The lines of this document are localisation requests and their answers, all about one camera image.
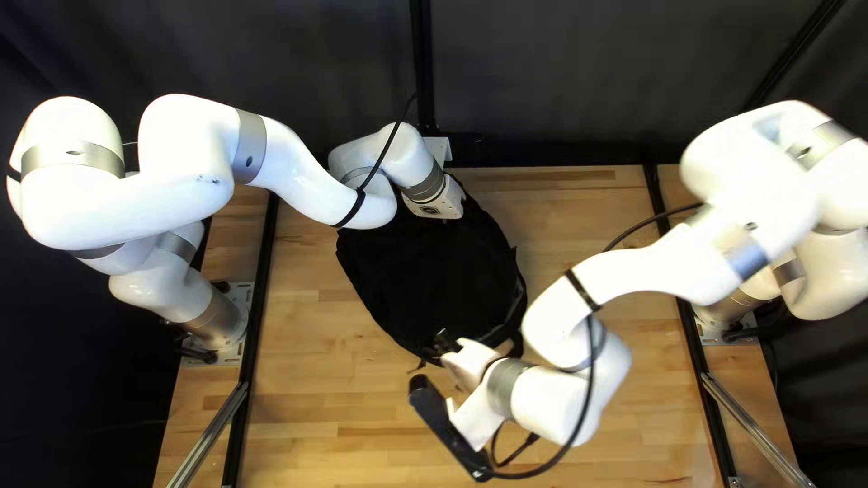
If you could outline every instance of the metal pole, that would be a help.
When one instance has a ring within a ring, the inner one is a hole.
[[[434,49],[431,34],[431,0],[410,0],[413,35],[413,68],[416,73],[416,106],[419,132],[432,135],[440,128],[434,117]]]
[[[772,463],[772,466],[791,485],[798,486],[798,488],[816,488],[816,485],[796,465],[784,457],[784,453],[768,438],[765,431],[753,420],[753,417],[747,413],[747,410],[739,405],[739,402],[735,401],[732,395],[716,379],[712,378],[708,373],[703,373],[702,385],[718,403],[727,409],[727,412],[741,425],[741,428],[750,434],[751,441],[757,446],[759,452]]]
[[[196,444],[193,446],[193,449],[190,450],[187,458],[184,459],[183,463],[181,463],[181,467],[178,468],[178,471],[174,473],[172,480],[168,482],[168,485],[166,485],[167,488],[184,488],[193,480],[193,476],[196,474],[196,471],[199,470],[199,466],[202,464],[202,461],[205,460],[205,456],[207,456],[208,452],[211,451],[211,447],[214,445],[214,442],[217,441],[220,433],[223,432],[229,419],[231,419],[235,414],[235,411],[238,410],[241,402],[247,398],[248,385],[249,383],[246,381],[239,383],[232,393],[229,394],[229,397],[226,398],[226,402],[223,403],[223,406],[220,407],[220,410],[218,410],[217,414],[214,415],[211,423],[208,424],[208,427],[206,427],[202,436],[196,441]]]

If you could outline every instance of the wooden table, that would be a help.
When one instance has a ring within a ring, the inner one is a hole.
[[[497,219],[510,244],[518,246],[531,299],[564,269],[652,214],[638,166],[453,172]],[[689,201],[677,182],[677,168],[661,167],[661,180],[668,206]],[[215,216],[203,270],[208,278],[253,279],[255,262],[248,260],[249,267],[240,269],[231,255],[245,254],[234,249],[244,246],[239,240],[248,231],[258,242],[259,231],[247,223],[264,202],[264,195],[239,193],[232,207]],[[240,209],[233,209],[236,204]],[[655,227],[649,226],[624,245],[645,246],[656,238]],[[365,310],[334,256],[335,239],[332,228],[281,205],[240,485],[473,486],[407,404],[407,381],[418,359],[398,347]],[[596,436],[542,476],[489,485],[720,486],[674,300],[636,293],[610,302],[599,317],[632,348],[634,365]],[[759,349],[706,350],[721,383],[792,452]],[[533,354],[526,359],[538,360]],[[444,370],[427,366],[423,373],[444,394],[463,399]],[[237,376],[232,366],[181,369],[155,486],[171,478]],[[500,456],[525,435],[514,425],[504,428]],[[226,436],[200,468],[195,486],[220,486]],[[740,472],[742,465],[751,467],[743,458],[758,456],[739,455],[741,448],[753,449],[733,446]],[[541,440],[513,469],[543,462],[555,449]],[[782,482],[765,484],[775,485]]]

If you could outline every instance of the black backpack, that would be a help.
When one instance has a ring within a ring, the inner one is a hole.
[[[521,357],[528,295],[497,222],[469,194],[457,220],[418,217],[396,197],[388,224],[338,231],[335,254],[373,319],[420,366],[440,366],[444,338],[512,339],[509,356]]]

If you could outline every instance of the black backdrop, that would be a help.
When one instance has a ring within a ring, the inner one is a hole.
[[[818,6],[438,0],[437,119],[503,141],[683,148],[741,109]],[[769,101],[797,96],[868,134],[867,17],[868,2],[846,2]],[[157,96],[205,96],[281,120],[323,155],[388,123],[414,90],[403,0],[4,0],[0,55],[4,155],[32,108],[57,94],[97,103],[129,141]],[[113,300],[105,276],[30,240],[5,198],[0,219],[0,480],[149,485],[174,384],[170,335]],[[864,338],[862,315],[848,317],[843,329],[783,338],[782,373]],[[811,455],[853,454],[868,445],[868,427],[847,417],[865,389],[841,368],[824,374],[825,390],[816,378],[782,383],[793,437]]]

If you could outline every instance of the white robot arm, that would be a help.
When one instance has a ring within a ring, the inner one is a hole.
[[[115,297],[181,324],[203,347],[218,350],[243,334],[246,311],[188,267],[201,241],[200,220],[222,208],[238,182],[270,189],[325,224],[380,227],[397,206],[385,174],[375,174],[364,191],[352,185],[367,176],[371,155],[383,149],[377,136],[333,153],[334,167],[353,174],[339,181],[280,122],[195,96],[168,95],[142,115],[140,171],[128,173],[111,118],[93,103],[63,96],[30,114],[12,151],[6,186],[34,239],[110,274]],[[432,167],[415,129],[402,126],[389,156],[383,170],[402,191],[423,202],[448,195],[460,216],[464,194],[436,163]],[[450,181],[453,189],[444,191]]]
[[[696,215],[651,246],[582,261],[528,308],[523,337],[556,369],[503,359],[460,339],[460,349],[441,360],[473,393],[457,409],[445,400],[441,411],[434,406],[436,389],[414,379],[411,404],[465,469],[484,481],[503,474],[478,452],[506,419],[561,445],[580,427],[572,445],[594,435],[631,365],[621,339],[591,316],[613,298],[656,291],[711,306],[745,283],[742,289],[754,294],[773,295],[768,288],[780,287],[791,307],[809,300],[815,309],[840,313],[856,305],[868,296],[868,198],[860,185],[866,163],[863,140],[800,102],[711,127],[682,159],[685,184],[706,202]],[[818,231],[818,225],[834,230]],[[772,277],[793,259],[804,273]],[[836,283],[848,273],[860,275]],[[594,386],[578,422],[591,364]]]

